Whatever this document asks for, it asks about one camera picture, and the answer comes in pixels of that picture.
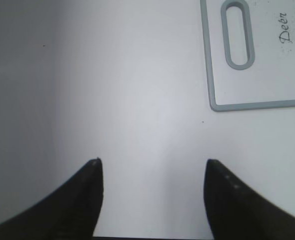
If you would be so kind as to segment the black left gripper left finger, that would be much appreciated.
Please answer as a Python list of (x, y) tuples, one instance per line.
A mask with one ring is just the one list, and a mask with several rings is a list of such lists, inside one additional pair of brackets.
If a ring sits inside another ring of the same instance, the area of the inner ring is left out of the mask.
[(49, 196), (0, 224), (0, 240), (90, 240), (104, 199), (103, 164), (89, 160)]

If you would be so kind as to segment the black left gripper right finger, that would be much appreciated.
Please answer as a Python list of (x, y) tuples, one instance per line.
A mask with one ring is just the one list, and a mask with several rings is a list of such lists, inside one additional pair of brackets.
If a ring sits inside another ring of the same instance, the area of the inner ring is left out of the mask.
[(216, 240), (295, 240), (295, 217), (216, 159), (206, 162), (205, 211)]

